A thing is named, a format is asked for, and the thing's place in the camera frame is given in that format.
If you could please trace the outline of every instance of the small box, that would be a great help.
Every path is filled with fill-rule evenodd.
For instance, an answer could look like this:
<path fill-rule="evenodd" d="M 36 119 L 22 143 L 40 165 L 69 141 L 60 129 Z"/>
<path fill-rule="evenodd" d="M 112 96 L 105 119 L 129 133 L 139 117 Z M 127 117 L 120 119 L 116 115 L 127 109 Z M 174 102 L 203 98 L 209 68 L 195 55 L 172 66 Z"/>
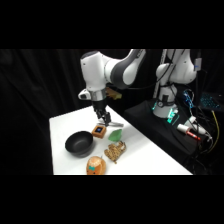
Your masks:
<path fill-rule="evenodd" d="M 97 138 L 103 138 L 106 133 L 106 127 L 96 126 L 92 131 L 92 135 Z"/>

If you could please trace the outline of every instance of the white tabletop surface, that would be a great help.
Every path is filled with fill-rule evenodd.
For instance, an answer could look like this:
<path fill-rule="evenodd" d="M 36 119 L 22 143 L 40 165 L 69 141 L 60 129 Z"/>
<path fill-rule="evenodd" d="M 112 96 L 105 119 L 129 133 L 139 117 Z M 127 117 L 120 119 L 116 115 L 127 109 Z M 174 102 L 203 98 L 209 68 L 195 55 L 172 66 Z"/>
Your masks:
<path fill-rule="evenodd" d="M 108 137 L 121 129 L 118 127 L 108 127 L 104 139 L 94 137 L 94 150 L 86 158 L 76 158 L 66 151 L 65 142 L 72 134 L 79 131 L 91 133 L 99 122 L 93 107 L 88 107 L 50 119 L 54 175 L 86 175 L 86 165 L 92 156 L 103 156 L 107 164 L 105 175 L 191 175 L 110 107 L 107 111 L 113 122 L 124 124 L 121 141 L 126 143 L 127 149 L 117 165 L 105 156 L 104 150 L 112 144 Z"/>

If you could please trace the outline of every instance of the cable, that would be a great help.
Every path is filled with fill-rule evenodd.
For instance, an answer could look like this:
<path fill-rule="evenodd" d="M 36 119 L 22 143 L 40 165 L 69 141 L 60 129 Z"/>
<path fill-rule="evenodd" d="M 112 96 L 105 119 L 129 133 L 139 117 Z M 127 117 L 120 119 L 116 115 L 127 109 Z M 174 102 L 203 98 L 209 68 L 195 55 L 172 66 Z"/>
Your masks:
<path fill-rule="evenodd" d="M 217 131 L 218 131 L 218 133 L 217 133 L 217 139 L 216 139 L 216 141 L 215 141 L 215 144 L 214 144 L 213 147 L 208 151 L 208 154 L 211 153 L 212 150 L 216 147 L 216 145 L 217 145 L 217 143 L 218 143 L 218 141 L 219 141 L 219 137 L 220 137 L 220 128 L 219 128 L 219 124 L 218 124 L 217 118 L 216 118 L 216 116 L 215 116 L 215 112 L 212 111 L 212 114 L 213 114 L 213 116 L 214 116 L 214 118 L 215 118 L 215 122 L 216 122 L 216 125 L 217 125 Z"/>

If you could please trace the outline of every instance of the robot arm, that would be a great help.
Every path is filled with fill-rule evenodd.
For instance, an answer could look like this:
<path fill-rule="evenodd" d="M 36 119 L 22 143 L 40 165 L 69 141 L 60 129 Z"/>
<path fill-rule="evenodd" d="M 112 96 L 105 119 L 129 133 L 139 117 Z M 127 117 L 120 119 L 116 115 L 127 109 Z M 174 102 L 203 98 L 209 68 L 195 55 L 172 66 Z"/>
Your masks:
<path fill-rule="evenodd" d="M 160 79 L 160 91 L 154 114 L 160 118 L 168 118 L 175 106 L 177 89 L 173 83 L 189 84 L 197 74 L 190 59 L 190 49 L 168 49 L 167 56 L 171 63 L 160 65 L 156 72 Z"/>
<path fill-rule="evenodd" d="M 109 58 L 98 51 L 82 56 L 81 68 L 86 89 L 79 94 L 79 99 L 91 100 L 98 119 L 103 118 L 106 126 L 111 122 L 110 114 L 105 109 L 106 84 L 112 83 L 119 89 L 129 88 L 145 55 L 145 49 L 132 49 L 123 60 Z"/>

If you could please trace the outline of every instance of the black background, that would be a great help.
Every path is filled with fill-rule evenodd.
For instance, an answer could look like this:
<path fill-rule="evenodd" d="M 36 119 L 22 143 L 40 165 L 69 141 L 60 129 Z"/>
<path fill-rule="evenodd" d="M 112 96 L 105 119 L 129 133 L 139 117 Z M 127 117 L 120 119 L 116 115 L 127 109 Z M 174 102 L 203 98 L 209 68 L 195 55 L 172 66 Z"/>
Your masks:
<path fill-rule="evenodd" d="M 99 50 L 122 59 L 130 49 L 1 49 L 0 50 L 0 174 L 53 174 L 49 118 L 87 106 L 78 94 L 85 88 L 80 58 Z M 192 49 L 191 58 L 196 57 Z M 147 50 L 133 87 L 156 81 L 162 49 Z M 208 71 L 206 91 L 224 94 L 224 50 L 202 49 L 203 69 Z M 152 98 L 154 88 L 120 91 L 122 100 L 108 104 L 119 114 Z"/>

